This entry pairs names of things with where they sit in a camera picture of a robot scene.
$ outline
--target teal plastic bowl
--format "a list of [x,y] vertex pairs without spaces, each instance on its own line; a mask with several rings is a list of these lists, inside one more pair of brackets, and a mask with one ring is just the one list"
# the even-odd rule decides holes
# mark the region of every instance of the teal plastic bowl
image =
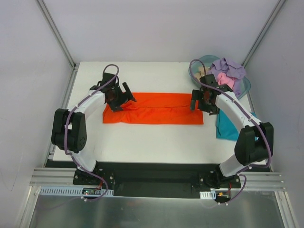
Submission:
[[[211,64],[215,61],[215,60],[218,60],[219,57],[216,57],[216,56],[212,56],[212,55],[207,55],[207,56],[203,56],[202,58],[199,58],[200,61],[202,61],[206,67],[210,67]],[[198,73],[199,72],[199,67],[201,66],[201,63],[200,62],[195,62],[192,64],[191,66],[191,69],[192,69],[192,72],[194,74]],[[189,76],[192,80],[192,82],[198,87],[200,88],[200,84],[195,81],[191,75],[190,75],[190,70],[188,70],[189,72]],[[241,99],[243,96],[245,96],[249,90],[251,88],[251,84],[250,84],[250,81],[248,80],[248,78],[244,77],[243,80],[242,80],[242,83],[241,83],[241,94],[237,97],[238,99]]]

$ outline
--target blue fabric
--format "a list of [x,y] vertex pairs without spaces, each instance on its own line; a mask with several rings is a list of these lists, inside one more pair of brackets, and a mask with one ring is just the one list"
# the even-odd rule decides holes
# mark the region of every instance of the blue fabric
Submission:
[[219,111],[216,127],[218,139],[238,140],[238,131],[236,127],[222,110]]

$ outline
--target purple cloth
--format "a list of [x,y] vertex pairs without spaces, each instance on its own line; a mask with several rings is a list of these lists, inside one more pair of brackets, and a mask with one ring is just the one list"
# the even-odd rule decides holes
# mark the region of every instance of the purple cloth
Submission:
[[215,60],[210,67],[208,74],[214,74],[217,79],[219,73],[225,73],[228,77],[235,78],[233,92],[238,97],[241,92],[241,82],[243,77],[246,75],[246,71],[242,65],[236,63],[230,59],[222,58]]

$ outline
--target metal frame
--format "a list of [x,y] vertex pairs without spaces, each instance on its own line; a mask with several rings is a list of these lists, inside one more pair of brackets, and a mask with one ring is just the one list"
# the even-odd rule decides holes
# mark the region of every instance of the metal frame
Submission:
[[[79,64],[76,64],[64,42],[62,39],[54,20],[51,17],[50,12],[47,9],[47,6],[43,0],[36,0],[39,8],[43,16],[45,17],[51,31],[53,32],[55,38],[58,41],[59,46],[61,47],[62,51],[64,52],[71,68],[72,74],[70,76],[70,80],[68,82],[68,86],[66,89],[66,94],[62,101],[61,107],[66,107],[69,101],[72,88],[74,85],[74,81],[77,74],[77,69]],[[277,15],[281,11],[282,7],[284,6],[286,0],[278,0],[277,4],[275,5],[273,11],[271,12],[270,16],[268,17],[265,25],[261,29],[261,32],[258,34],[254,44],[252,45],[249,53],[247,54],[243,66],[246,67],[251,60],[253,54],[256,52],[257,48],[259,47],[261,41],[265,37],[266,33],[269,31],[269,28],[275,21]],[[250,105],[252,106],[251,97],[249,97]],[[54,151],[54,146],[50,143],[48,151]],[[36,168],[34,170],[32,179],[30,181],[30,191],[27,198],[27,204],[20,222],[20,227],[29,227],[30,221],[34,212],[35,204],[38,199],[38,194],[41,190],[41,186],[69,186],[71,188],[77,187],[86,187],[86,186],[75,186],[73,185],[73,177],[75,173],[75,168]],[[279,205],[279,209],[281,212],[282,219],[284,221],[284,225],[287,228],[291,227],[299,227],[295,217],[294,212],[291,208],[289,197],[287,194],[285,182],[283,180],[282,174],[275,173],[275,172],[245,172],[247,176],[247,186],[245,188],[246,191],[274,191],[277,203]]]

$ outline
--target pink cloth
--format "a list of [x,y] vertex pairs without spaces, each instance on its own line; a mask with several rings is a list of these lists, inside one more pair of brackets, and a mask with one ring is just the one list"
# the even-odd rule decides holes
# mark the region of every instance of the pink cloth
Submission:
[[228,77],[225,73],[219,73],[217,77],[217,82],[219,85],[227,84],[231,89],[233,89],[234,77]]

